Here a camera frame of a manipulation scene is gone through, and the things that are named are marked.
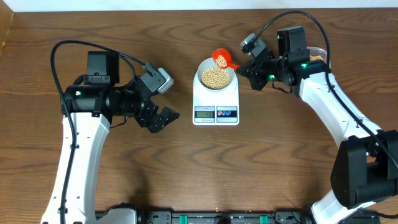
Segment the red spoon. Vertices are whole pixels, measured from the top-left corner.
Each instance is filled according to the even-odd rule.
[[[233,70],[236,70],[237,68],[239,68],[238,65],[232,64],[231,54],[227,50],[222,49],[222,48],[219,48],[219,49],[213,51],[213,53],[211,53],[211,57],[213,58],[214,63],[217,64],[216,59],[218,58],[219,55],[223,56],[226,60],[226,66],[220,67],[220,68],[226,69],[229,67],[229,68],[232,68]]]

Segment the container of beans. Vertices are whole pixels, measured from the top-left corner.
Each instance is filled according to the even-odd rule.
[[[311,60],[323,60],[326,63],[326,58],[328,56],[328,52],[320,47],[307,47],[310,50],[310,59]]]
[[[213,58],[208,58],[199,65],[196,78],[211,92],[222,91],[238,79],[232,68],[220,68]]]

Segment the brown wood surface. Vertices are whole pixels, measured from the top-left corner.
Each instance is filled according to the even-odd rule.
[[[8,8],[6,3],[0,0],[0,56],[6,45],[6,39],[14,13]]]
[[[330,190],[337,148],[313,110],[293,95],[253,91],[239,78],[237,127],[192,124],[192,81],[211,51],[250,58],[239,43],[285,10],[18,13],[0,60],[0,222],[38,223],[50,200],[62,145],[50,52],[60,40],[102,44],[164,67],[175,80],[154,98],[181,113],[159,134],[134,120],[111,130],[98,174],[96,209],[132,202],[174,210],[303,208]],[[356,106],[385,130],[398,128],[398,9],[311,9],[326,29],[331,64]],[[316,25],[287,16],[263,35],[302,25],[309,46],[325,47]],[[90,47],[66,45],[56,65],[64,88],[86,72]],[[121,83],[131,71],[121,65]],[[398,199],[373,206],[397,213]]]

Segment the white digital scale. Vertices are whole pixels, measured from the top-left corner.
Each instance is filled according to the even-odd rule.
[[[204,60],[193,79],[192,122],[194,125],[238,125],[238,78],[232,68],[227,68],[229,85],[221,90],[211,90],[201,83],[203,72],[217,66],[212,58]]]

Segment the clear plastic container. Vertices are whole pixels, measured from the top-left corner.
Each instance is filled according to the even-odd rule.
[[[320,47],[307,47],[307,49],[310,50],[310,55],[312,56],[318,56],[320,55],[325,63],[326,63],[326,58],[328,56],[328,52]],[[329,60],[329,68],[331,69],[331,60]]]

